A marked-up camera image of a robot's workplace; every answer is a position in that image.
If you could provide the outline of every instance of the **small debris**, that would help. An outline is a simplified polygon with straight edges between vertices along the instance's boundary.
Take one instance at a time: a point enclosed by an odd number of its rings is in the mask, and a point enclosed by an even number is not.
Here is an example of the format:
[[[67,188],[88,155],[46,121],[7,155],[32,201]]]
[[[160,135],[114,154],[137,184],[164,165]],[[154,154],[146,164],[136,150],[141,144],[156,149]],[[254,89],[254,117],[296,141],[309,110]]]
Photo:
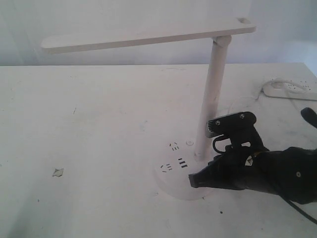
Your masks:
[[[54,174],[53,174],[53,177],[54,177],[54,176],[60,177],[60,176],[63,175],[63,172],[64,172],[64,169],[60,169],[60,170],[55,169]]]

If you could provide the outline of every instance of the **white desk lamp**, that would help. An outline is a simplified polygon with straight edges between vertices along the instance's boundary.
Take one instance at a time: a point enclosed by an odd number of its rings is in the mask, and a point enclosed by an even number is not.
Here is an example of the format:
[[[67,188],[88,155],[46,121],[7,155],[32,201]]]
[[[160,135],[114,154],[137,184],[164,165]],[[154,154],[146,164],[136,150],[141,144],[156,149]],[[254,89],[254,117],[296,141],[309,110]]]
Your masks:
[[[210,188],[192,188],[188,174],[200,171],[211,158],[211,139],[205,136],[208,120],[216,116],[225,60],[231,35],[254,32],[255,25],[245,18],[230,18],[213,22],[170,23],[141,32],[118,30],[110,34],[80,34],[51,36],[43,40],[42,49],[50,54],[91,51],[164,42],[212,38],[211,61],[198,125],[195,152],[183,151],[177,143],[167,143],[165,157],[154,162],[154,177],[158,186],[179,199],[194,200],[205,196]]]

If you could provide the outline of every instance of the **white wall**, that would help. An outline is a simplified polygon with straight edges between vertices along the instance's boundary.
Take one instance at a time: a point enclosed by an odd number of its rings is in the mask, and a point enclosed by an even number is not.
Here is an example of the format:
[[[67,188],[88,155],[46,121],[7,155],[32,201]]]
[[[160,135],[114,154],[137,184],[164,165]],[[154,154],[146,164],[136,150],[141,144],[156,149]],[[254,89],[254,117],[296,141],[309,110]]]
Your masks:
[[[40,43],[49,35],[247,16],[258,30],[234,36],[228,62],[301,61],[317,73],[316,11],[314,0],[1,0],[0,65],[207,63],[210,39],[60,55],[44,54]]]

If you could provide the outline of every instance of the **white table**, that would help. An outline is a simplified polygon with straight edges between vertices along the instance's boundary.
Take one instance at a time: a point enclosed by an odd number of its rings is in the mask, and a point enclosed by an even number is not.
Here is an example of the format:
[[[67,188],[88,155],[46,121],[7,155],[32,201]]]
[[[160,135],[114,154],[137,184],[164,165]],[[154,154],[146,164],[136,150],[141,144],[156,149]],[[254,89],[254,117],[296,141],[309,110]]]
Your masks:
[[[207,68],[0,67],[0,237],[315,237],[275,195],[214,189],[181,201],[157,188],[153,158],[195,138]],[[316,80],[302,63],[228,64],[219,114],[272,75]],[[290,100],[248,104],[269,149],[316,148],[317,130]],[[316,204],[302,207],[317,217]]]

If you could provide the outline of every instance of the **power strip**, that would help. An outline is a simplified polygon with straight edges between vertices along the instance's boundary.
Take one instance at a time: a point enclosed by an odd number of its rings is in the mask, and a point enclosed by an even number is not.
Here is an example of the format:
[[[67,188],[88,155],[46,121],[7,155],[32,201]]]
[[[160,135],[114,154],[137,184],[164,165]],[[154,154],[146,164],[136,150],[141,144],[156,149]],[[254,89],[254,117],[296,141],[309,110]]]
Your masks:
[[[310,82],[306,79],[285,79],[279,77],[267,77],[265,81],[273,81],[263,86],[263,92],[268,97],[317,101],[316,81]],[[304,90],[295,86],[293,83],[301,85]]]

